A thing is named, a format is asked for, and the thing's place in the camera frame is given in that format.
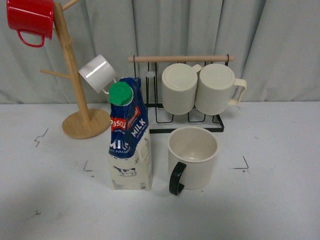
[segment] white tablecloth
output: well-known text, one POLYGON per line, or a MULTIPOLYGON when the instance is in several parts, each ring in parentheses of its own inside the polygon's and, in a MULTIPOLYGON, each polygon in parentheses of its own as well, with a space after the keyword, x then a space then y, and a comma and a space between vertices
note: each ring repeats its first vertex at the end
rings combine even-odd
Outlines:
MULTIPOLYGON (((108 104, 89 107, 110 112, 108 104)), ((228 106, 224 132, 214 133, 220 150, 211 181, 174 196, 168 133, 151 135, 152 189, 116 191, 110 128, 72 139, 61 125, 76 104, 0 105, 0 239, 319 239, 319 109, 320 102, 228 106)))

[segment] mug handle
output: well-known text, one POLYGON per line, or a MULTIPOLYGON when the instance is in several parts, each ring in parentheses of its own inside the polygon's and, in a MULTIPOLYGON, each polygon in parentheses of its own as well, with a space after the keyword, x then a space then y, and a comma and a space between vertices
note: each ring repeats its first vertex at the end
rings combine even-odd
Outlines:
POLYGON ((41 43, 40 43, 39 45, 34 45, 34 44, 28 43, 28 42, 26 42, 26 41, 24 40, 24 38, 21 36, 21 30, 17 30, 16 32, 18 33, 18 36, 19 36, 20 40, 21 40, 25 45, 27 45, 27 46, 29 46, 29 47, 40 48, 40 47, 42 47, 42 46, 45 44, 45 36, 44 36, 44 35, 41 36, 41 43))
POLYGON ((244 95, 244 93, 245 93, 246 90, 247 90, 247 81, 246 81, 246 80, 243 80, 243 79, 238 79, 238 78, 236 78, 236 79, 235 79, 235 82, 234 82, 234 85, 241 87, 240 95, 239 95, 238 98, 231 98, 231 99, 228 101, 228 104, 238 105, 238 104, 240 103, 240 101, 241 101, 242 96, 244 95))
POLYGON ((171 173, 170 182, 169 182, 169 192, 173 195, 178 196, 182 192, 182 190, 185 188, 185 185, 180 183, 180 178, 186 166, 187 165, 185 163, 178 161, 178 163, 175 165, 171 173))
POLYGON ((202 66, 200 66, 199 64, 196 64, 192 67, 196 73, 200 72, 202 69, 202 66))
POLYGON ((102 88, 102 91, 103 91, 105 94, 109 95, 109 92, 108 92, 108 91, 106 91, 104 88, 102 88))

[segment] curtain fold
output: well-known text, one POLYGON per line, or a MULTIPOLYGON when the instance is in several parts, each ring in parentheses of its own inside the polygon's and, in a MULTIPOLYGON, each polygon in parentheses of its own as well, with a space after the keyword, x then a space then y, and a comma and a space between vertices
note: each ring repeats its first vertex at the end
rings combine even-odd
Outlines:
MULTIPOLYGON (((26 46, 8 27, 6 1, 0 9, 0 104, 76 103, 70 80, 40 72, 68 74, 57 36, 26 46)), ((120 79, 134 76, 133 55, 230 54, 247 80, 244 101, 319 101, 319 12, 317 0, 80 0, 64 16, 79 69, 101 54, 120 79)), ((147 67, 137 64, 143 80, 147 67)), ((88 103, 107 101, 82 85, 88 103)))

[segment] black marking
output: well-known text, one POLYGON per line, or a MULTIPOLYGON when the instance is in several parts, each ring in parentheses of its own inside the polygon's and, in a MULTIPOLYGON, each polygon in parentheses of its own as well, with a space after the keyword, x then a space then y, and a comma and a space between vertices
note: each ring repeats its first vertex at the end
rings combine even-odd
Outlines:
POLYGON ((85 162, 85 165, 84 165, 83 171, 85 171, 85 172, 93 172, 93 170, 86 170, 87 163, 88 163, 88 161, 86 161, 86 162, 85 162))
POLYGON ((242 156, 242 157, 243 157, 243 160, 245 162, 246 167, 236 167, 236 168, 232 168, 232 169, 249 169, 249 166, 248 166, 248 163, 245 159, 245 156, 242 156))
POLYGON ((38 141, 38 138, 43 138, 47 132, 48 132, 49 128, 46 129, 45 133, 42 136, 38 136, 34 141, 37 143, 35 147, 38 147, 40 141, 38 141))

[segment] red mug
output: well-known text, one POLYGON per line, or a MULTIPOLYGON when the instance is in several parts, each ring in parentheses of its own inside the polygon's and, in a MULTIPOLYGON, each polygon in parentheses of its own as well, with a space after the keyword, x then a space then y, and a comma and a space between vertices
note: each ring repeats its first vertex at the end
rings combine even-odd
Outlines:
POLYGON ((45 38, 51 40, 54 21, 53 0, 6 0, 9 28, 16 30, 20 40, 34 48, 42 47, 45 38), (41 44, 26 42, 21 32, 41 36, 41 44))

